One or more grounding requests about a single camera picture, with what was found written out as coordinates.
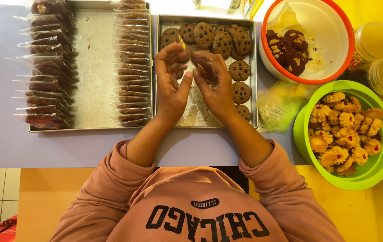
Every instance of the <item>label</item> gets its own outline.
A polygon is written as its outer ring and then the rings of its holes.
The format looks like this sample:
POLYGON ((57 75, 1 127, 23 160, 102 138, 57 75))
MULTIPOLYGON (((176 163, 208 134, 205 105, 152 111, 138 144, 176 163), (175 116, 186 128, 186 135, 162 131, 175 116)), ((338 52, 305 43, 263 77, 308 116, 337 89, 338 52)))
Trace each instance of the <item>label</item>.
POLYGON ((278 105, 276 105, 276 104, 274 104, 274 105, 272 106, 272 108, 273 108, 273 109, 276 109, 276 110, 278 110, 278 111, 280 111, 280 112, 282 112, 281 117, 284 116, 284 114, 287 114, 287 111, 286 111, 285 109, 281 108, 280 106, 278 106, 278 105))
POLYGON ((270 107, 266 107, 266 116, 281 121, 283 113, 270 107))

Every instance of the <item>printed logo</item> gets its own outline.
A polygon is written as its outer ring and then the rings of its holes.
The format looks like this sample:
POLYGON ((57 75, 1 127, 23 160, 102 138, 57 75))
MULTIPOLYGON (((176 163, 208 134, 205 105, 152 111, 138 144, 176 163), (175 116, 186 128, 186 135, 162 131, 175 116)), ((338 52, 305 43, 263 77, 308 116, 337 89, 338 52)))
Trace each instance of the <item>printed logo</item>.
POLYGON ((210 207, 215 207, 218 204, 220 204, 220 200, 219 199, 209 199, 206 201, 191 201, 190 203, 191 203, 191 206, 193 206, 193 207, 197 207, 200 209, 207 209, 210 207))

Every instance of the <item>pink sweatshirt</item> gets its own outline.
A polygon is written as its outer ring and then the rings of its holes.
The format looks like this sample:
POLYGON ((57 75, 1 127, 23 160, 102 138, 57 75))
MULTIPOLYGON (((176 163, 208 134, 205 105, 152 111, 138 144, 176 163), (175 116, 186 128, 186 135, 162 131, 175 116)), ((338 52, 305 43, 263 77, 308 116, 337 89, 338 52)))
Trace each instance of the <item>pink sweatshirt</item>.
POLYGON ((210 167, 144 168, 114 146, 60 217, 53 242, 345 241, 274 140, 270 157, 239 169, 256 201, 210 167))

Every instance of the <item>forearm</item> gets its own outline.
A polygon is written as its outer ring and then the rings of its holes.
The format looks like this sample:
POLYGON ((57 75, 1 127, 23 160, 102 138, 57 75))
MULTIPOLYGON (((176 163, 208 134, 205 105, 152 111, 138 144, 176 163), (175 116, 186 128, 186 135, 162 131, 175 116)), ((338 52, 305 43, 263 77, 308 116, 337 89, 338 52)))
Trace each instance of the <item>forearm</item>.
POLYGON ((161 141, 171 128, 171 124, 156 115, 127 144, 127 159, 141 167, 150 166, 161 141))
POLYGON ((251 168, 263 163, 274 146, 260 135, 241 115, 235 112, 224 122, 243 161, 251 168))

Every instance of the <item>person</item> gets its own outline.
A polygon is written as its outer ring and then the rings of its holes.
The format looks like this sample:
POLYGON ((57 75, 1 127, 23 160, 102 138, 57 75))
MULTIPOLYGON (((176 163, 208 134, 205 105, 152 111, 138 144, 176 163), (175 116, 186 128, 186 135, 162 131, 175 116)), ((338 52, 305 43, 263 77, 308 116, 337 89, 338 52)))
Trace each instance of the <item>person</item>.
POLYGON ((220 55, 201 54, 213 60, 218 84, 210 88, 193 70, 177 87, 170 73, 178 68, 170 67, 185 57, 182 50, 174 43, 155 56, 157 114, 103 158, 50 241, 344 241, 285 150, 237 113, 220 55), (152 173, 160 143, 184 113, 193 78, 235 142, 239 169, 254 183, 259 201, 216 168, 162 167, 152 173))

